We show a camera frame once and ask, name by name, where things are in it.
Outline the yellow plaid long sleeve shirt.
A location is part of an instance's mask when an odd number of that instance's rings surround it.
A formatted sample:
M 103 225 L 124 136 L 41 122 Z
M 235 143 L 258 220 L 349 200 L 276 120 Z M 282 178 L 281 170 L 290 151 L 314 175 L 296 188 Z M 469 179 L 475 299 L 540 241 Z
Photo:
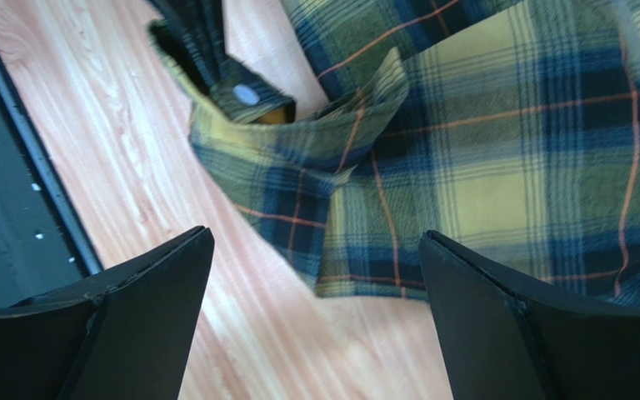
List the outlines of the yellow plaid long sleeve shirt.
M 226 49 L 219 1 L 156 1 L 192 148 L 320 297 L 423 300 L 439 232 L 640 308 L 640 1 L 286 1 L 328 104 Z

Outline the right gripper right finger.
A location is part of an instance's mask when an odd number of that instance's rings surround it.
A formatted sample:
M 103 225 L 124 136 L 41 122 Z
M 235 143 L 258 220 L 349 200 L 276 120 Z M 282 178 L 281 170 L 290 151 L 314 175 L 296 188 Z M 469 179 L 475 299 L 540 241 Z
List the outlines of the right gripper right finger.
M 565 291 L 439 232 L 418 246 L 456 399 L 640 399 L 640 307 Z

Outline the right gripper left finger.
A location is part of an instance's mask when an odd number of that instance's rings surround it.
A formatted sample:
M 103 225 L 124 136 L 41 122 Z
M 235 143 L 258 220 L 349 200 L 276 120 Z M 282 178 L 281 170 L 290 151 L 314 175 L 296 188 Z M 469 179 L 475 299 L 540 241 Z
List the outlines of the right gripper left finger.
M 195 227 L 129 261 L 0 307 L 0 399 L 175 399 L 215 240 Z

